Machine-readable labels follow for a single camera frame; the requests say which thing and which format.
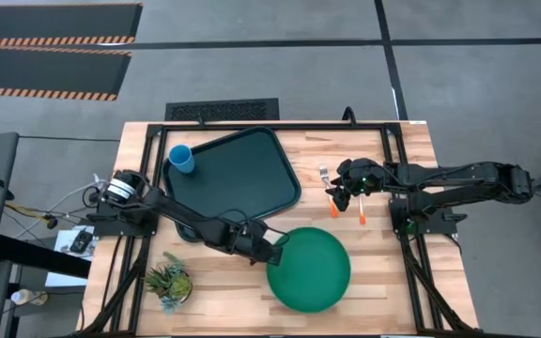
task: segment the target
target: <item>succulent plant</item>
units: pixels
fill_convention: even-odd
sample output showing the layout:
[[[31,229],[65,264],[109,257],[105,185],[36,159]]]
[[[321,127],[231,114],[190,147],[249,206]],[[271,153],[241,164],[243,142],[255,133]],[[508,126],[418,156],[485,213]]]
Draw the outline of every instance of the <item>succulent plant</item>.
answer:
[[[155,293],[162,301],[162,308],[170,315],[192,291],[192,282],[185,273],[183,263],[170,253],[164,253],[171,264],[161,269],[150,269],[144,282],[147,291]]]

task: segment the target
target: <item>fork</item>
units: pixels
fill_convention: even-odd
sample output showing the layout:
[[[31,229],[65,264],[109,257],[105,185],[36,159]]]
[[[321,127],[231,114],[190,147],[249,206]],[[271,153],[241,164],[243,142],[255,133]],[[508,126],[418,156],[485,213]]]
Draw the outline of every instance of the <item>fork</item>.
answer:
[[[329,189],[331,187],[331,184],[329,184],[329,171],[327,170],[327,165],[320,164],[318,167],[318,170],[320,171],[320,179],[325,182],[325,188]],[[337,218],[337,207],[335,206],[335,203],[331,199],[330,195],[327,195],[329,197],[329,208],[331,209],[331,217]]]

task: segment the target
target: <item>concrete floor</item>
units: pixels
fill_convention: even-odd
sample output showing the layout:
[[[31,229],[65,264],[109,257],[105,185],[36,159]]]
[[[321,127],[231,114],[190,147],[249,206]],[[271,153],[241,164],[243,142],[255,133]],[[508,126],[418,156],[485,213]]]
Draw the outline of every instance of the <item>concrete floor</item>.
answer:
[[[541,1],[389,0],[385,10],[392,38],[541,38]],[[146,0],[137,42],[379,37],[370,0]],[[541,45],[394,53],[409,117],[428,121],[441,165],[502,161],[540,174]],[[116,102],[0,98],[0,131],[118,138],[125,121],[163,119],[169,101],[271,97],[282,119],[335,119],[346,105],[359,119],[395,119],[381,47],[157,50],[133,53]],[[47,207],[92,173],[109,175],[116,147],[22,139],[11,189],[21,204]],[[457,211],[470,215],[460,241],[481,327],[541,336],[541,200]],[[4,219],[2,233],[19,230]],[[66,313],[55,323],[25,317],[19,336],[71,332],[78,308]]]

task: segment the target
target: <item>green plastic bowl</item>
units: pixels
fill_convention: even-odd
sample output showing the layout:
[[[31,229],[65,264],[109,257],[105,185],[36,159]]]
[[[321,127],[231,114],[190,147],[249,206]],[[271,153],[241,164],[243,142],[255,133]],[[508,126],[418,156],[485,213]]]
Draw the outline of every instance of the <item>green plastic bowl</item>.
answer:
[[[325,311],[348,289],[351,268],[342,243],[314,227],[294,229],[284,245],[278,267],[267,265],[274,295],[288,308],[302,313]],[[286,236],[277,242],[286,240]]]

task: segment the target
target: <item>butcher block tabletop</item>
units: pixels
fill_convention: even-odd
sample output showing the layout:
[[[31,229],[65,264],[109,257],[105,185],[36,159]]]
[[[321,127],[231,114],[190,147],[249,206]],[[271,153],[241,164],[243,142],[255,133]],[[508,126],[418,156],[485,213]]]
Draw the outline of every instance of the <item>butcher block tabletop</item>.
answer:
[[[152,122],[125,124],[115,171],[139,170],[149,123]],[[253,126],[256,124],[255,121],[241,123],[252,123]],[[426,123],[401,122],[401,127],[409,162],[429,167],[437,166]],[[232,132],[234,131],[170,131],[165,153],[175,144],[198,146]],[[172,253],[184,261],[193,280],[193,293],[174,314],[166,315],[158,297],[144,292],[136,332],[138,336],[416,332],[402,252],[392,231],[387,207],[391,195],[374,193],[363,199],[366,225],[360,225],[357,207],[350,207],[333,219],[318,172],[318,166],[325,163],[330,177],[335,178],[335,169],[347,158],[369,158],[383,162],[379,132],[277,131],[276,134],[300,181],[301,198],[294,207],[266,218],[265,222],[284,232],[298,227],[314,226],[336,236],[348,251],[352,268],[345,296],[332,308],[320,314],[294,312],[272,294],[267,282],[265,264],[250,266],[246,258],[220,253],[201,243],[185,242],[178,236],[174,222],[161,218],[158,233],[151,240],[147,268],[163,267],[167,263],[163,253]],[[149,177],[152,177],[157,142],[158,138],[154,138],[148,166]],[[394,160],[397,161],[395,141],[391,142]],[[265,238],[277,239],[272,232],[268,232]],[[436,287],[461,319],[476,327],[475,312],[457,246],[443,235],[426,235],[425,240]],[[124,244],[125,239],[122,239],[113,268],[108,299],[116,290]],[[90,324],[100,311],[115,245],[116,238],[113,237],[100,238],[98,242],[83,300],[86,325]],[[140,246],[140,241],[136,240],[133,259]],[[132,288],[133,286],[123,302],[120,321],[122,330],[129,324]],[[426,293],[421,286],[419,291],[424,307],[425,325],[430,327]]]

